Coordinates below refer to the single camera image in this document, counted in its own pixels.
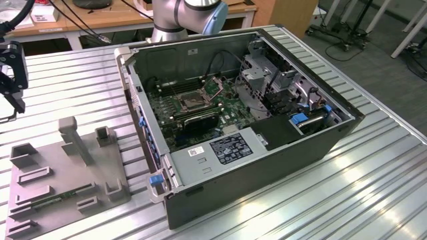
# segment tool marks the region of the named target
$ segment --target gray fixture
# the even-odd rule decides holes
[[[130,200],[116,133],[78,136],[74,117],[58,120],[64,142],[11,148],[5,236],[28,240]]]

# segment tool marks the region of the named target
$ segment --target black cable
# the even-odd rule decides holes
[[[321,23],[320,23],[320,28],[326,28],[326,25],[325,25],[325,20],[322,18],[322,15],[321,15],[321,11],[320,11],[320,7],[318,7],[318,14],[320,14],[320,19],[321,19]]]
[[[236,54],[233,54],[233,53],[232,53],[230,51],[228,51],[228,50],[221,49],[221,50],[218,50],[218,51],[216,51],[216,52],[213,53],[213,56],[212,56],[212,58],[210,58],[210,61],[208,62],[206,70],[205,70],[205,73],[204,73],[204,78],[206,78],[208,75],[209,75],[209,73],[210,73],[210,68],[212,68],[213,60],[214,60],[216,56],[217,56],[220,53],[228,53],[230,56],[233,56],[233,58],[234,58],[242,65],[245,65],[246,68],[249,68],[248,65],[246,65],[246,64],[241,61],[241,59],[236,56]]]
[[[92,42],[92,43],[96,44],[97,46],[100,46],[100,47],[106,46],[106,43],[105,43],[105,42],[93,41],[90,38],[88,38],[88,37],[92,37],[90,35],[82,36],[82,37],[84,37],[85,40],[88,40],[89,42]]]
[[[148,16],[145,13],[142,13],[140,10],[137,10],[136,7],[133,7],[125,0],[120,0],[130,9],[133,9],[136,12],[138,12],[141,15],[144,15],[150,21],[154,21],[150,16]]]
[[[348,6],[348,4],[349,4],[349,2],[350,2],[352,0],[348,0],[348,2],[345,3],[345,5],[344,5],[344,8],[341,9],[341,12],[340,12],[340,14],[338,14],[338,20],[341,20],[341,16],[342,16],[342,14],[344,14],[344,12],[345,12],[345,9],[346,9],[346,6]]]
[[[93,36],[93,34],[90,32],[88,32],[82,27],[78,26],[78,24],[70,19],[69,16],[65,15],[65,13],[58,9],[58,7],[54,5],[54,3],[52,2],[52,0],[48,0],[48,2],[52,4],[52,7],[57,10],[57,12],[72,22],[72,24],[81,30],[84,31],[88,35],[90,35],[93,38],[96,38],[98,41],[101,41],[98,39],[98,35]]]
[[[260,109],[256,109],[256,108],[253,108],[253,107],[250,107],[250,106],[246,106],[249,109],[253,109],[254,111],[260,111],[260,112],[269,112],[269,110],[260,110]]]
[[[268,82],[268,84],[266,84],[266,86],[265,86],[264,95],[265,95],[265,93],[266,93],[266,90],[268,90],[269,87],[272,86],[272,84],[273,84],[273,82],[274,82],[274,80],[276,80],[276,77],[277,77],[278,73],[280,73],[280,68],[278,68],[278,66],[277,66],[277,70],[274,71],[273,76],[272,76],[272,78],[270,78],[270,80],[269,80],[269,82]]]
[[[337,59],[337,58],[334,58],[334,57],[332,57],[332,56],[329,55],[328,49],[329,49],[330,47],[337,46],[338,44],[341,44],[341,42],[333,43],[330,46],[328,46],[328,47],[324,49],[324,54],[325,54],[330,59],[333,59],[333,60],[336,60],[336,61],[346,62],[346,61],[349,61],[350,59],[353,59],[353,57],[357,56],[357,55],[364,51],[364,50],[361,49],[361,50],[360,50],[354,55],[352,55],[349,58],[346,58],[346,59]]]
[[[82,19],[78,17],[78,15],[76,14],[76,12],[72,10],[72,8],[68,6],[66,2],[64,0],[60,0],[65,7],[68,8],[69,12],[74,15],[74,17],[80,20],[80,22],[82,23],[82,25],[86,27],[86,29],[96,35],[98,36],[98,34],[92,30],[92,28],[86,25],[86,23],[82,21]]]
[[[416,61],[416,58],[412,56],[412,53],[405,51],[405,55],[408,55],[412,58],[412,60],[414,60],[416,64],[422,68],[422,71],[425,72],[425,68],[422,67],[421,63]],[[424,82],[427,82],[427,79],[422,76],[420,76],[420,74],[416,73],[416,71],[410,68],[409,61],[408,61],[409,58],[408,57],[402,57],[402,59],[404,59],[404,63],[405,63],[406,69],[412,72],[412,74],[416,77],[418,77],[418,79],[421,79]]]
[[[21,21],[25,19],[29,11],[32,10],[33,8],[33,5],[34,5],[34,0],[28,0],[25,2],[25,5],[24,7],[21,8],[18,14],[15,15],[15,17],[13,17],[13,19],[9,21],[9,24],[10,26],[14,28],[20,23]]]

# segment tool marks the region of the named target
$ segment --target connector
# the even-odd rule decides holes
[[[97,39],[101,40],[106,44],[112,43],[110,39],[102,35],[97,35]]]

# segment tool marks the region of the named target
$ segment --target slotted metal surface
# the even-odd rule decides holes
[[[56,120],[73,115],[80,134],[105,125],[116,130],[132,200],[38,239],[425,238],[425,137],[285,29],[264,29],[365,114],[322,160],[169,230],[164,206],[150,202],[144,184],[148,166],[120,89],[117,46],[28,57],[26,113],[0,125],[0,237],[10,146],[60,141]]]

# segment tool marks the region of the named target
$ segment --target gray carpet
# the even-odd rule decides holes
[[[332,0],[320,0],[321,6],[329,7],[330,3]],[[341,13],[345,3],[346,0],[341,0],[334,11],[336,15]],[[348,19],[349,22],[354,22],[362,5],[361,2],[356,4]],[[360,25],[361,29],[366,28],[376,12],[377,10],[370,7]],[[305,36],[302,41],[378,101],[427,135],[427,82],[408,70],[401,57],[396,59],[389,57],[406,35],[401,32],[404,27],[402,22],[384,14],[369,34],[370,43],[368,43],[364,51],[345,62],[336,61],[325,55],[325,48],[336,43],[337,39],[316,32],[312,36]],[[420,32],[413,41],[418,42],[424,37],[425,34]],[[336,59],[346,59],[358,51],[356,47],[349,52],[342,52],[332,47],[328,53]]]

